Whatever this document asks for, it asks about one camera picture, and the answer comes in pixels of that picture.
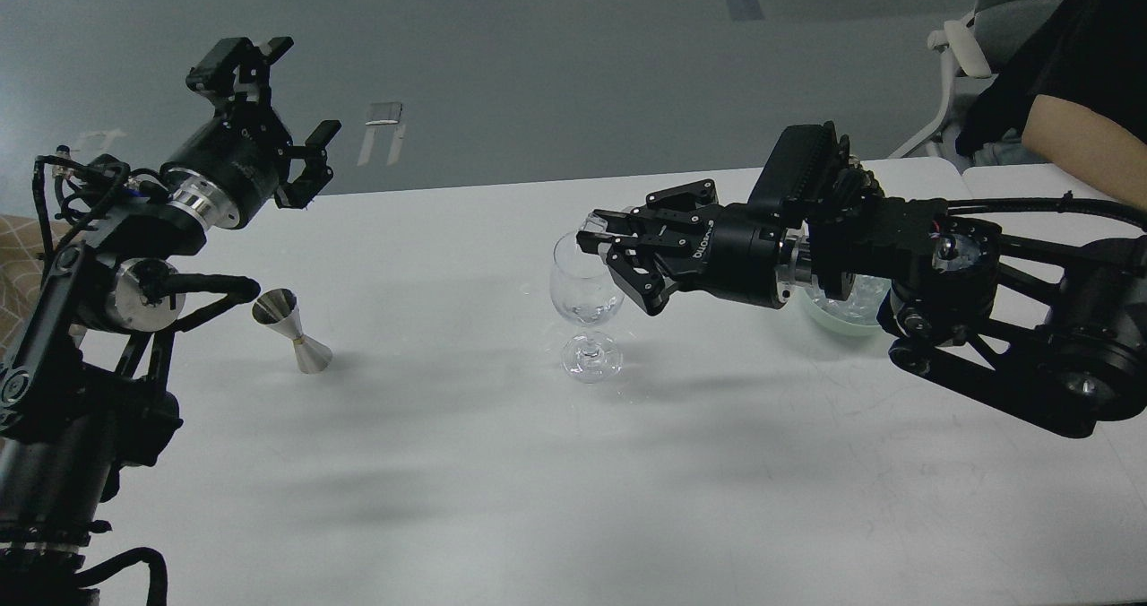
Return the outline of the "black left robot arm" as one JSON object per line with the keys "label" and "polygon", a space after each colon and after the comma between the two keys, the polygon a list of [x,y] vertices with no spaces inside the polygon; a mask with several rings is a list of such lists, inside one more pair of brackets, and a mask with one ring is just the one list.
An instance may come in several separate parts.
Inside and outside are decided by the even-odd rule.
{"label": "black left robot arm", "polygon": [[302,328],[298,297],[245,275],[184,273],[210,230],[244,230],[267,202],[303,209],[331,181],[340,121],[296,142],[273,107],[271,69],[292,39],[221,39],[185,86],[213,115],[159,169],[111,155],[86,164],[65,147],[34,160],[39,294],[3,350],[3,605],[97,605],[99,583],[131,566],[146,603],[167,603],[167,561],[136,546],[87,566],[110,533],[97,507],[120,471],[151,467],[184,427],[167,390],[175,337],[232,308],[291,341],[298,367],[331,349]]}

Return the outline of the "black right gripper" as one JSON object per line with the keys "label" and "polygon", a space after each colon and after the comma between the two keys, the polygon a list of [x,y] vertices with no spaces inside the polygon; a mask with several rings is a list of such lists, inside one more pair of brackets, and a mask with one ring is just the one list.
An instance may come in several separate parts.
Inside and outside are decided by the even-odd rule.
{"label": "black right gripper", "polygon": [[647,194],[642,205],[604,213],[604,234],[577,231],[616,287],[648,316],[676,292],[779,309],[794,287],[802,230],[759,222],[746,204],[719,205],[709,178]]}

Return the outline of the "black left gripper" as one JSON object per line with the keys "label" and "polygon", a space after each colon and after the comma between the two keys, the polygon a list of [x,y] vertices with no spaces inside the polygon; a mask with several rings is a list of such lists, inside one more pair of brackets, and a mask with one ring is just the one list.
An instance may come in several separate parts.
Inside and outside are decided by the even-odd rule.
{"label": "black left gripper", "polygon": [[[161,165],[159,178],[167,186],[190,177],[214,185],[234,207],[235,218],[224,223],[225,230],[244,230],[274,192],[279,209],[305,209],[331,182],[327,147],[341,121],[321,121],[299,147],[275,112],[250,112],[270,110],[271,67],[291,47],[291,37],[262,45],[248,38],[221,39],[185,76],[185,86],[206,98],[216,117]],[[233,119],[237,112],[250,115]],[[304,168],[288,182],[291,160],[302,160]]]}

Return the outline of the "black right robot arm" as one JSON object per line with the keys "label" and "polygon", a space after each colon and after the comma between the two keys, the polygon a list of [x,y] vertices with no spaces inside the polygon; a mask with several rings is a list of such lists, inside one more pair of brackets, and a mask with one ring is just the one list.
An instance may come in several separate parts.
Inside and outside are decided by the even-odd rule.
{"label": "black right robot arm", "polygon": [[1089,213],[1144,230],[1132,205],[1076,199],[885,196],[829,121],[785,129],[743,204],[713,181],[596,210],[576,235],[648,316],[672,292],[755,306],[791,286],[846,300],[890,283],[877,324],[897,368],[1069,438],[1146,404],[1144,236],[1074,247],[1004,234],[989,212]]}

